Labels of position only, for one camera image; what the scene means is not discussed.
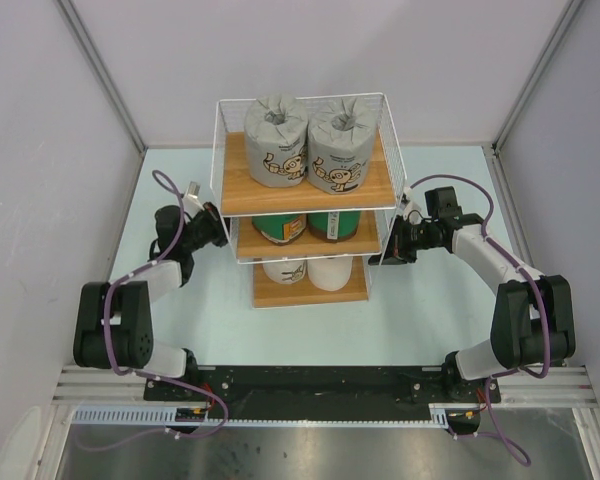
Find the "grey roll front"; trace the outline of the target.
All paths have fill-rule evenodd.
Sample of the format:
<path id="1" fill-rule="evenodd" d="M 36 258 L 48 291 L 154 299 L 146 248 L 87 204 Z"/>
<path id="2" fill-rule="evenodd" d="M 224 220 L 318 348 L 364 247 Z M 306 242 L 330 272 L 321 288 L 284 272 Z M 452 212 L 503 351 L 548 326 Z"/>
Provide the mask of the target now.
<path id="1" fill-rule="evenodd" d="M 377 115 L 362 97 L 326 102 L 309 119 L 308 180 L 334 195 L 365 182 L 377 131 Z"/>

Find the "white wire wooden shelf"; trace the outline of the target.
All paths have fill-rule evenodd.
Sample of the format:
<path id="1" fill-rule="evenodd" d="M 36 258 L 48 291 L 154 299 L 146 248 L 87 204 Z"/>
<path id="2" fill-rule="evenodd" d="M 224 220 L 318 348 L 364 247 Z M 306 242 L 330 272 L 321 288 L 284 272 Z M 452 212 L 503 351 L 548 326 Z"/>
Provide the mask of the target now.
<path id="1" fill-rule="evenodd" d="M 250 271 L 255 308 L 292 307 L 366 301 L 375 270 L 369 259 L 384 251 L 389 240 L 406 173 L 388 98 L 383 93 L 361 94 L 377 119 L 377 134 L 369 172 L 362 186 L 351 193 L 329 194 L 308 181 L 287 188 L 268 188 L 249 174 L 244 140 L 244 118 L 249 99 L 223 99 L 216 104 L 210 187 L 220 214 L 229 220 L 225 232 L 238 264 Z M 356 234 L 329 243 L 309 233 L 289 245 L 276 246 L 257 233 L 255 216 L 358 211 Z M 329 292 L 304 278 L 291 286 L 270 279 L 269 264 L 291 260 L 349 257 L 351 274 L 339 290 Z"/>

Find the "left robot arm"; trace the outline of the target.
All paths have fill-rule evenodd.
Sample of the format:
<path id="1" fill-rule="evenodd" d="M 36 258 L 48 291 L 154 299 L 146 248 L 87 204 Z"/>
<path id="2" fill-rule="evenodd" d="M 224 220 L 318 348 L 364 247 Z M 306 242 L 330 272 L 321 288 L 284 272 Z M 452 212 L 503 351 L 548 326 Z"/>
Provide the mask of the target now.
<path id="1" fill-rule="evenodd" d="M 186 348 L 154 339 L 151 306 L 186 285 L 193 254 L 208 244 L 227 243 L 224 220 L 215 205 L 194 201 L 155 212 L 157 238 L 148 262 L 120 282 L 89 282 L 82 287 L 73 341 L 73 359 L 83 368 L 143 372 L 166 378 L 177 398 L 194 397 L 200 374 Z"/>

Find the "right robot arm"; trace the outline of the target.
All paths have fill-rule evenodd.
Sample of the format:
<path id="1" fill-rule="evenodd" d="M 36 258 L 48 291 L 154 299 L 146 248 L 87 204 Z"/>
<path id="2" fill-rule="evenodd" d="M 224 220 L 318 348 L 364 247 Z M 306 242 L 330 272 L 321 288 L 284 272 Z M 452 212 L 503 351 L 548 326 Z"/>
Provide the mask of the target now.
<path id="1" fill-rule="evenodd" d="M 489 231 L 488 220 L 466 213 L 453 187 L 425 194 L 424 209 L 405 192 L 382 264 L 412 264 L 419 252 L 444 249 L 464 261 L 495 296 L 486 340 L 448 354 L 441 388 L 464 401 L 478 382 L 523 371 L 541 379 L 556 362 L 571 358 L 576 332 L 571 286 L 561 275 L 546 275 L 506 249 Z"/>

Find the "unwrapped white paper roll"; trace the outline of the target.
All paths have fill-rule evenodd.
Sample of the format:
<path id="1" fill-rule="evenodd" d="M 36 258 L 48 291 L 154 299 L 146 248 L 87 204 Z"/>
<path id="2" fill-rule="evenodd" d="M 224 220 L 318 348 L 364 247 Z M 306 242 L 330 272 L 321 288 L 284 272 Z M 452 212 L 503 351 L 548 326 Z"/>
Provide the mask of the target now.
<path id="1" fill-rule="evenodd" d="M 353 269 L 352 257 L 323 257 L 307 262 L 310 282 L 318 289 L 328 292 L 346 286 Z"/>

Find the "grey roll back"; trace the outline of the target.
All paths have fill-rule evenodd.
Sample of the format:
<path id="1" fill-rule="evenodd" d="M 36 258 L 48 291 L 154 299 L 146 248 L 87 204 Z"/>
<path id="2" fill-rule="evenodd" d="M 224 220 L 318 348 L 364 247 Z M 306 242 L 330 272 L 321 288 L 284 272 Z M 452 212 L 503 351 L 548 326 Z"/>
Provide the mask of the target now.
<path id="1" fill-rule="evenodd" d="M 256 99 L 246 111 L 244 141 L 250 176 L 268 188 L 299 185 L 307 170 L 308 114 L 288 94 Z"/>

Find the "grey roll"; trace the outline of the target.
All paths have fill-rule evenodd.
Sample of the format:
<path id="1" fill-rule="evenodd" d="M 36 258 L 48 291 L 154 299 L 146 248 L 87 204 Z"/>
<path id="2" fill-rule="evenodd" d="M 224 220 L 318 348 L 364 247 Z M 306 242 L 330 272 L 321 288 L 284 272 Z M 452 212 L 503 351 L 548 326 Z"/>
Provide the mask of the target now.
<path id="1" fill-rule="evenodd" d="M 365 182 L 377 131 L 377 115 L 362 97 L 326 102 L 309 119 L 308 180 L 334 195 Z"/>
<path id="2" fill-rule="evenodd" d="M 256 99 L 246 111 L 244 141 L 250 176 L 268 188 L 299 185 L 307 170 L 308 114 L 288 94 Z"/>

